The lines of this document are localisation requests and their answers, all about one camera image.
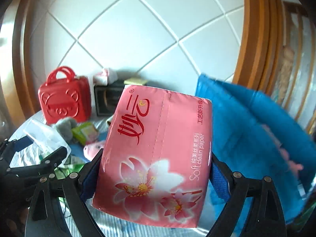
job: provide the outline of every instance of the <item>pink flower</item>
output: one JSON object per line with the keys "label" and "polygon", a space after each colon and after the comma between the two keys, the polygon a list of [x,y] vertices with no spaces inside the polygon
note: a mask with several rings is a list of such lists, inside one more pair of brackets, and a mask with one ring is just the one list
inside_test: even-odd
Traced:
{"label": "pink flower", "polygon": [[178,186],[183,177],[169,173],[169,162],[160,160],[146,168],[136,158],[129,158],[133,167],[121,163],[122,182],[115,185],[120,191],[114,202],[124,200],[126,211],[136,220],[141,213],[149,217],[156,216],[156,204],[170,195],[172,188]]}
{"label": "pink flower", "polygon": [[165,216],[170,216],[170,220],[174,218],[177,221],[184,222],[186,218],[192,216],[190,210],[196,205],[200,197],[201,196],[199,196],[195,201],[190,201],[192,199],[192,192],[182,193],[179,190],[174,194],[174,196],[170,195],[168,197],[164,197],[161,205],[167,209],[165,211]]}

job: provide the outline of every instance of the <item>pink tissue package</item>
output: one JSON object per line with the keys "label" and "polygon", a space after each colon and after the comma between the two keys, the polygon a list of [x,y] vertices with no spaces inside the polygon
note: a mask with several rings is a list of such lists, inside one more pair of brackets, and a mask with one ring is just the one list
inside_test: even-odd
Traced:
{"label": "pink tissue package", "polygon": [[105,142],[93,206],[139,224],[197,227],[211,137],[209,100],[128,86]]}

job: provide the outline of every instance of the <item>red handbag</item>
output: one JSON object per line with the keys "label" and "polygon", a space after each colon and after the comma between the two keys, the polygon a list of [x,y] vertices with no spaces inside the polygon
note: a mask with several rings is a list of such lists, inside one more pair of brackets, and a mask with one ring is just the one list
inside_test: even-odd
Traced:
{"label": "red handbag", "polygon": [[[66,78],[57,79],[58,72]],[[48,124],[59,119],[72,117],[77,122],[84,122],[91,116],[91,94],[88,79],[76,76],[75,72],[66,66],[52,71],[38,91],[39,102]]]}

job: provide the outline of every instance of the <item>plastic bag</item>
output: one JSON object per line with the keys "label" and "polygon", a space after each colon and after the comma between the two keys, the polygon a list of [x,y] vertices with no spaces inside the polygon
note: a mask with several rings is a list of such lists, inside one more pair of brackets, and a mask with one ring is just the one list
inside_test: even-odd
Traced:
{"label": "plastic bag", "polygon": [[71,148],[57,132],[57,130],[37,120],[31,119],[30,122],[26,125],[23,132],[32,140],[34,140],[34,144],[42,152],[39,153],[39,156],[42,156],[43,158],[53,153],[61,146],[66,147],[67,156],[61,164],[63,165],[65,163],[71,152]]}

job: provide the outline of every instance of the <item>clear plastic bag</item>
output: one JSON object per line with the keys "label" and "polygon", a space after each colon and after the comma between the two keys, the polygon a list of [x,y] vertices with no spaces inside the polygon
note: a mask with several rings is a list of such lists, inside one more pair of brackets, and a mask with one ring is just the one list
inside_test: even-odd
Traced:
{"label": "clear plastic bag", "polygon": [[39,156],[42,156],[43,158],[53,153],[61,146],[66,147],[67,157],[62,161],[62,165],[65,163],[71,152],[71,148],[54,128],[31,119],[23,132],[34,140],[34,144],[40,149]]}
{"label": "clear plastic bag", "polygon": [[8,126],[8,122],[2,112],[0,111],[0,142],[4,141],[4,139],[9,138],[10,130]]}

